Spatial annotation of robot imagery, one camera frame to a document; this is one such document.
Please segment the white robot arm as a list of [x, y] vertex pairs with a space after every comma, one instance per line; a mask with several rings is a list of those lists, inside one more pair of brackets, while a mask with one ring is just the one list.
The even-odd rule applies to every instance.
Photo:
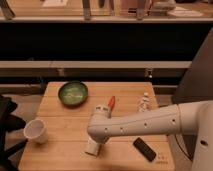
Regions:
[[95, 110], [87, 132], [97, 143], [120, 136], [196, 135], [191, 171], [213, 171], [213, 101], [173, 104], [124, 117]]

